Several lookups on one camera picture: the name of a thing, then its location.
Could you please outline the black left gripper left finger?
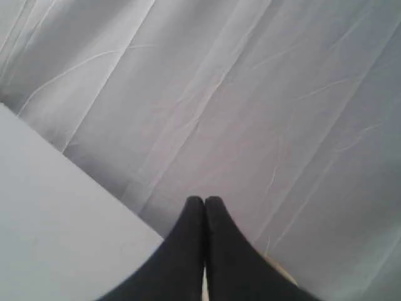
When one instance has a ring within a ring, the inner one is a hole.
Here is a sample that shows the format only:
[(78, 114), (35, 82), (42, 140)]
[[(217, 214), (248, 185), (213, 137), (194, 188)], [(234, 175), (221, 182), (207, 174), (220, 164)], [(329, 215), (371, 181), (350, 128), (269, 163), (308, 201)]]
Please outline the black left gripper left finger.
[(101, 300), (201, 300), (204, 202), (187, 198), (166, 239), (149, 259)]

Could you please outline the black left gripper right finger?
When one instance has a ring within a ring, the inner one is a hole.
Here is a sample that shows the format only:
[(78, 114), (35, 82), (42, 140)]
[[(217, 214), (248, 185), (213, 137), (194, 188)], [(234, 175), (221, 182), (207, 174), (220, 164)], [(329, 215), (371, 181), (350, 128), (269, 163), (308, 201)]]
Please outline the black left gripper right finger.
[(206, 275), (210, 300), (316, 300), (272, 267), (248, 242), (223, 200), (206, 210)]

